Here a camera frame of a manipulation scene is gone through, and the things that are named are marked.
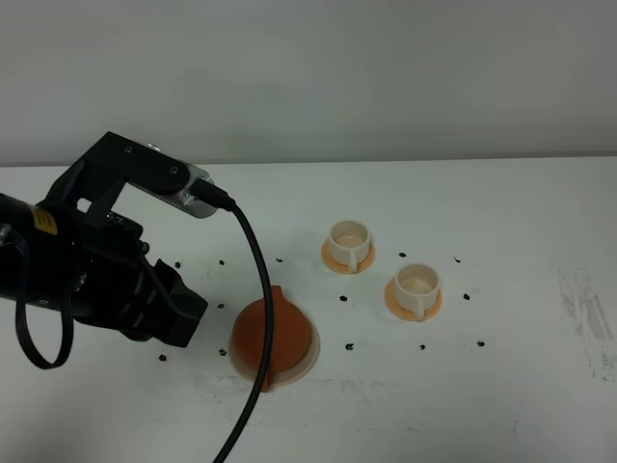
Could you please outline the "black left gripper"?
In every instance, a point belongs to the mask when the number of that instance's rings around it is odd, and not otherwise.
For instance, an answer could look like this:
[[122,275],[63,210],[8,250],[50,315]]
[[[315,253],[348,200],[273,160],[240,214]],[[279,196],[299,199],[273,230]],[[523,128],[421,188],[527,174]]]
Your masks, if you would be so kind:
[[74,198],[45,200],[58,226],[46,249],[48,308],[71,305],[73,320],[118,331],[135,341],[160,340],[185,347],[207,308],[174,268],[150,264],[143,228],[113,210],[113,201],[93,201],[87,211]]

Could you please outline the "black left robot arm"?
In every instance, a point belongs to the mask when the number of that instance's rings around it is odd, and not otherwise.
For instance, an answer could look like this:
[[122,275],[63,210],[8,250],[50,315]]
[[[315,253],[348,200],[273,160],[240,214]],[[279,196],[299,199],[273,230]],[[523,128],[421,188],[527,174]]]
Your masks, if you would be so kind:
[[1,222],[28,250],[27,304],[58,311],[69,288],[79,323],[132,340],[188,345],[208,304],[174,268],[148,263],[141,225],[114,216],[100,227],[76,226],[62,210],[47,211],[7,195],[1,198]]

